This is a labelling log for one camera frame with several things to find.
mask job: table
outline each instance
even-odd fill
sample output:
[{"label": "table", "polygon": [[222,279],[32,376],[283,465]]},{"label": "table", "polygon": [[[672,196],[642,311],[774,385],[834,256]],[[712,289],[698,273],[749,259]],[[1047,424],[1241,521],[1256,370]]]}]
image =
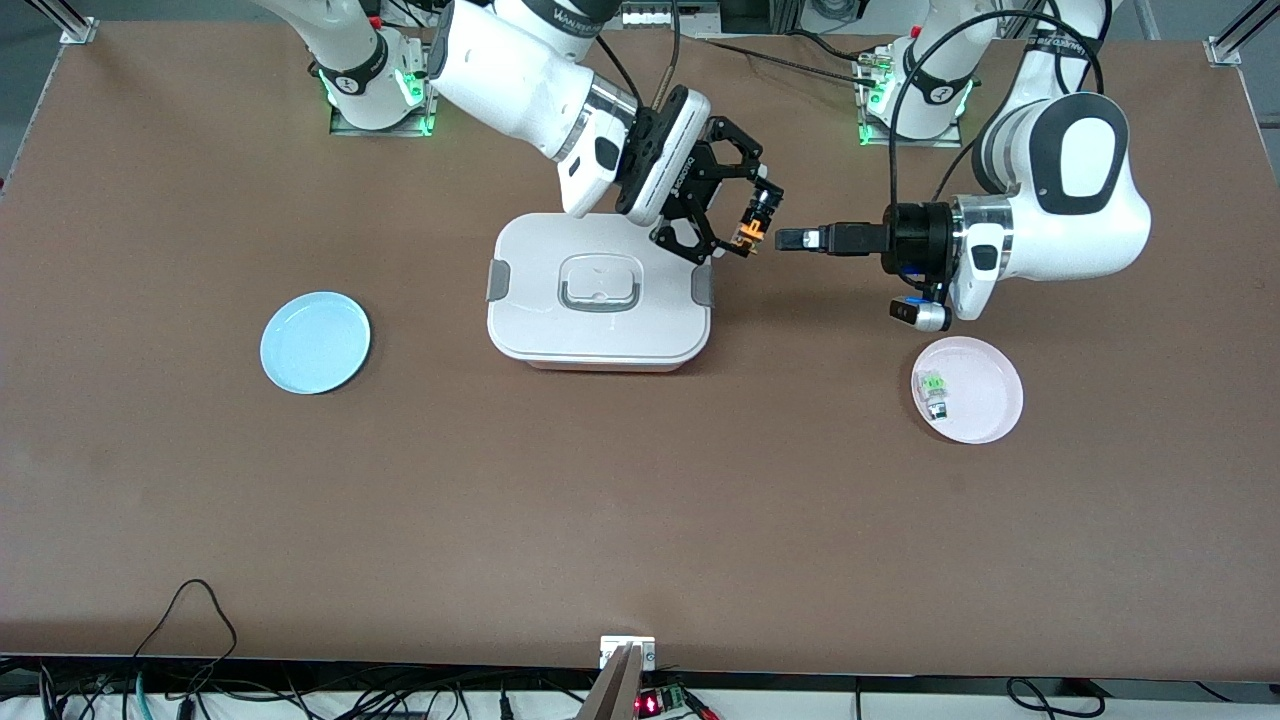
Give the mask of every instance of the table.
[{"label": "table", "polygon": [[[669,37],[611,41],[653,88]],[[988,54],[970,123],[1018,54]],[[698,670],[1274,680],[1280,193],[1234,70],[1194,44],[1103,61],[1151,242],[956,328],[1027,389],[961,447],[910,406],[936,337],[887,316],[874,260],[724,259],[681,372],[538,372],[484,323],[498,231],[558,209],[534,149],[447,104],[429,140],[330,138],[284,26],[105,23],[0,204],[0,650],[127,653],[200,575],[243,656],[590,666],[632,632]],[[677,81],[764,145],[776,227],[881,215],[847,86],[691,41]],[[904,150],[902,197],[948,160]],[[292,396],[257,342],[323,288],[372,355]],[[192,594],[148,650],[224,642]]]}]

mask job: light blue plate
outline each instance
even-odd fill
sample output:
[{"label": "light blue plate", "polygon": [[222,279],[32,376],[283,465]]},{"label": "light blue plate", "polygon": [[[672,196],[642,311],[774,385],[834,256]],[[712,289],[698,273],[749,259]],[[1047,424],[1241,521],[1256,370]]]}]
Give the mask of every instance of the light blue plate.
[{"label": "light blue plate", "polygon": [[311,292],[276,310],[262,332],[262,369],[298,395],[329,392],[351,379],[369,356],[369,316],[337,292]]}]

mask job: container lid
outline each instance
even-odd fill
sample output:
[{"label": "container lid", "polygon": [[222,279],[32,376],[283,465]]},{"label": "container lid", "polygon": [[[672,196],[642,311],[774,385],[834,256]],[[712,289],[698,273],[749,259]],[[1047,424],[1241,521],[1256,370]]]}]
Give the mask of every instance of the container lid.
[{"label": "container lid", "polygon": [[369,318],[355,300],[312,292],[276,310],[262,332],[266,377],[300,395],[328,392],[351,379],[369,355]]},{"label": "container lid", "polygon": [[947,337],[911,369],[911,398],[934,430],[956,442],[997,441],[1023,414],[1023,380],[1009,357],[980,340]]},{"label": "container lid", "polygon": [[532,363],[675,366],[696,355],[710,334],[710,264],[662,250],[649,229],[612,214],[512,220],[489,269],[493,343]]}]

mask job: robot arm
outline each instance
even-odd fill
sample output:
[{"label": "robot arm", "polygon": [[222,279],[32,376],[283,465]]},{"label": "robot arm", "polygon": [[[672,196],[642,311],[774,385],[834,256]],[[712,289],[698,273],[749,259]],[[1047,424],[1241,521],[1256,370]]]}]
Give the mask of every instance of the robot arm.
[{"label": "robot arm", "polygon": [[[694,263],[718,250],[754,252],[782,191],[764,179],[760,147],[710,102],[677,86],[660,113],[577,61],[621,0],[449,3],[430,54],[392,28],[374,29],[357,0],[255,0],[289,22],[315,55],[330,102],[353,126],[394,126],[422,102],[422,79],[463,111],[524,140],[556,163],[566,213],[582,217],[611,184],[617,211],[654,225],[659,246]],[[742,161],[710,151],[726,140]],[[721,181],[746,178],[755,195],[737,232],[721,241],[707,223]],[[690,219],[692,247],[675,241],[671,220]]]},{"label": "robot arm", "polygon": [[[660,247],[696,264],[722,249],[754,252],[782,200],[764,179],[760,146],[727,118],[712,118],[700,92],[676,86],[660,110],[643,108],[577,65],[621,4],[600,1],[584,13],[568,0],[495,0],[492,10],[454,0],[440,18],[428,77],[467,114],[556,161],[566,213],[585,215],[618,184],[616,211],[654,225]],[[718,163],[710,146],[719,141],[733,143],[741,163]],[[755,193],[737,231],[721,241],[705,211],[730,178],[751,181]],[[676,241],[677,219],[691,222],[694,246]]]},{"label": "robot arm", "polygon": [[[1082,35],[1100,35],[1102,0],[1057,5]],[[881,224],[785,229],[777,247],[877,254],[884,272],[922,277],[914,284],[923,297],[902,297],[890,307],[893,318],[922,331],[947,329],[948,300],[957,318],[977,319],[1004,278],[1096,278],[1133,263],[1147,242],[1151,210],[1129,170],[1128,120],[1102,95],[1062,92],[1079,86],[1087,60],[1069,36],[1043,24],[1028,41],[1009,97],[974,143],[974,170],[991,195],[901,202]],[[904,118],[910,101],[904,100]]]},{"label": "robot arm", "polygon": [[253,1],[302,36],[329,102],[352,126],[385,129],[422,104],[416,77],[422,68],[421,41],[392,28],[374,29],[358,0]]}]

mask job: plate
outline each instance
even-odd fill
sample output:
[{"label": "plate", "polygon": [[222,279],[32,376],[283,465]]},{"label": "plate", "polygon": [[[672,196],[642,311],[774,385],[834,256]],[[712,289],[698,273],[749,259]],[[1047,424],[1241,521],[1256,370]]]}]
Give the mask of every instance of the plate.
[{"label": "plate", "polygon": [[[922,378],[938,377],[946,418],[933,419]],[[924,348],[911,369],[911,400],[929,427],[956,442],[980,445],[1014,429],[1023,415],[1023,380],[1005,354],[972,337],[947,337]]]},{"label": "plate", "polygon": [[289,392],[329,392],[360,372],[371,337],[369,316],[355,300],[337,292],[303,295],[266,324],[262,370]]}]

